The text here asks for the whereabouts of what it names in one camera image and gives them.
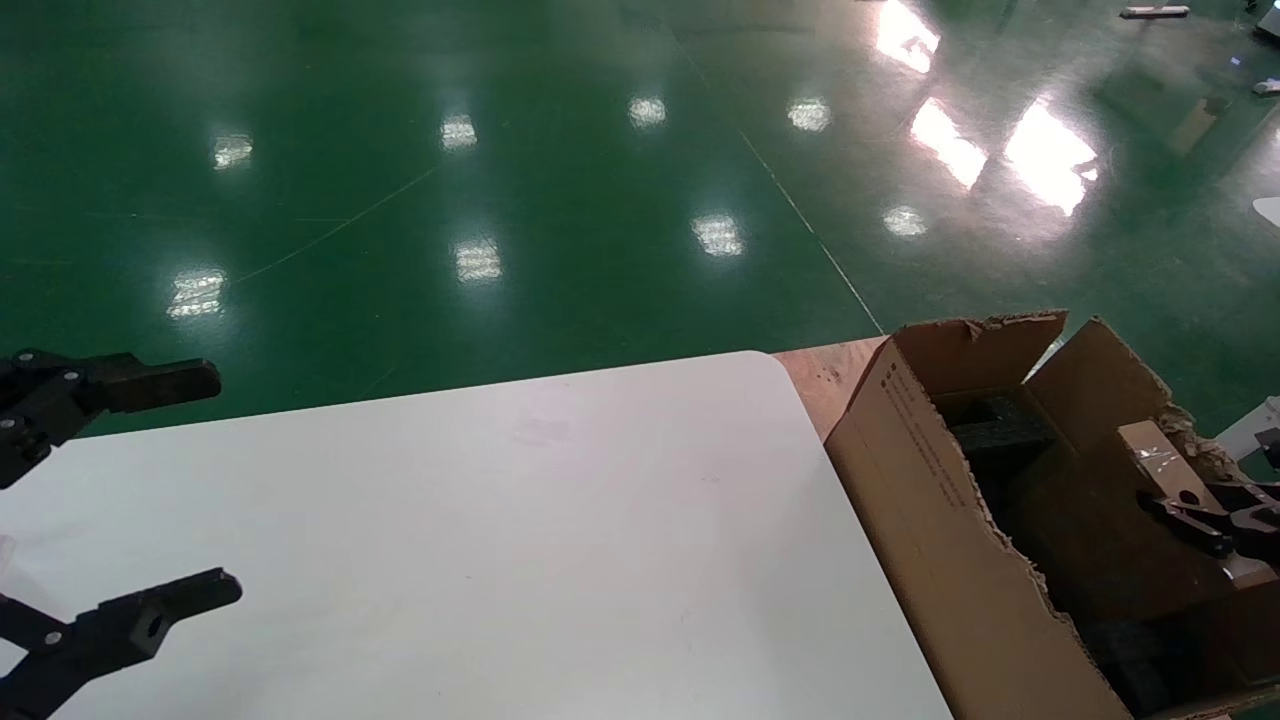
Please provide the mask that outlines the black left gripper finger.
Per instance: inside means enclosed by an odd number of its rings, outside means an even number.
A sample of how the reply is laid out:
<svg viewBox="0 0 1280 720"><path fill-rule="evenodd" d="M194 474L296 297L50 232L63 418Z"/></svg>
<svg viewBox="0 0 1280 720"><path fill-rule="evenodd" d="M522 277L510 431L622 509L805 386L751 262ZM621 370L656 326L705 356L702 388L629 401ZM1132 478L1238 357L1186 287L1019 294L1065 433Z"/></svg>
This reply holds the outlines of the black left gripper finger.
<svg viewBox="0 0 1280 720"><path fill-rule="evenodd" d="M242 596L239 580L223 569L104 601L72 623L3 596L3 641L26 651L3 675L3 717L50 719L91 682L154 659L177 623Z"/></svg>
<svg viewBox="0 0 1280 720"><path fill-rule="evenodd" d="M1 360L1 487L8 489L104 414L145 413L214 398L205 359L148 365L132 354L68 357L22 348Z"/></svg>

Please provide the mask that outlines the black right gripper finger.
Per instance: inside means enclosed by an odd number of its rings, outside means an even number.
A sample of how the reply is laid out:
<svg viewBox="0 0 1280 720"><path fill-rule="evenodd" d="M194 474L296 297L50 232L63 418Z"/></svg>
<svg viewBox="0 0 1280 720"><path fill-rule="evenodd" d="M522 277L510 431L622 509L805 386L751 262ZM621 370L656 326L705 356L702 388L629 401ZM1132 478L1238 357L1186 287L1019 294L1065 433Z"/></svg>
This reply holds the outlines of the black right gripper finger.
<svg viewBox="0 0 1280 720"><path fill-rule="evenodd" d="M1252 480L1210 482L1206 489L1220 511L1206 520L1224 536L1277 536L1279 487Z"/></svg>
<svg viewBox="0 0 1280 720"><path fill-rule="evenodd" d="M1139 491L1137 503L1179 541L1210 557L1224 560L1236 551L1230 514L1243 509L1242 489L1185 489L1175 497Z"/></svg>

